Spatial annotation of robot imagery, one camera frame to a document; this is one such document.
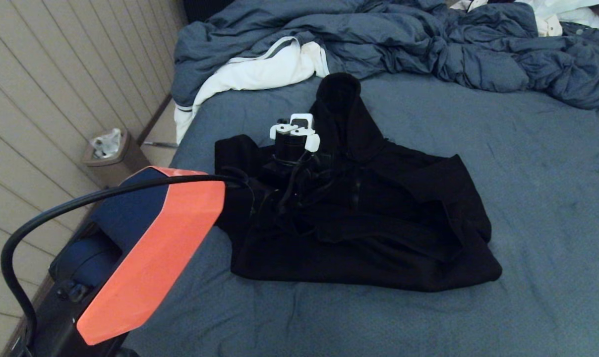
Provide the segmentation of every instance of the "white clamp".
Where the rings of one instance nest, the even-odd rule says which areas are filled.
[[[309,152],[316,152],[319,149],[320,138],[315,129],[313,129],[313,115],[310,113],[293,114],[290,124],[277,124],[271,127],[268,136],[275,140],[277,134],[306,136],[304,149]]]

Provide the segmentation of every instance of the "black cable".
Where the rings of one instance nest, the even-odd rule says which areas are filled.
[[[15,253],[17,245],[21,242],[21,240],[23,240],[24,237],[26,237],[28,233],[31,233],[35,228],[41,226],[47,221],[50,221],[51,219],[54,219],[55,217],[70,212],[71,210],[75,210],[76,208],[95,203],[96,201],[101,201],[102,199],[118,196],[120,194],[125,194],[129,192],[134,192],[137,190],[148,189],[150,187],[155,186],[198,181],[224,181],[237,183],[238,185],[248,187],[245,181],[231,176],[190,175],[156,178],[153,180],[131,183],[130,185],[114,187],[112,189],[105,189],[98,192],[93,192],[91,194],[87,194],[86,196],[78,197],[76,199],[73,199],[72,201],[66,202],[55,208],[51,208],[48,211],[40,213],[39,215],[37,215],[37,217],[31,219],[30,221],[23,224],[23,226],[18,228],[18,230],[16,230],[15,233],[13,233],[11,237],[9,237],[9,239],[6,241],[6,243],[4,244],[4,248],[2,248],[0,265],[2,267],[2,275],[4,276],[4,281],[6,282],[12,294],[15,296],[18,303],[20,304],[20,307],[24,311],[24,316],[27,320],[27,330],[25,335],[24,346],[27,348],[32,346],[33,337],[37,330],[37,316],[35,313],[35,309],[33,308],[33,304],[30,302],[30,299],[24,292],[24,289],[21,287],[20,283],[18,282],[18,278],[15,275],[15,270],[13,269],[13,254]]]

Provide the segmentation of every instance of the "white paneled wall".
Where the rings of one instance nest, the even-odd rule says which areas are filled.
[[[183,21],[180,0],[0,0],[0,251],[28,219],[98,190],[80,162],[87,140],[141,133],[169,93]],[[86,212],[18,247],[27,294]],[[20,316],[0,273],[0,353]]]

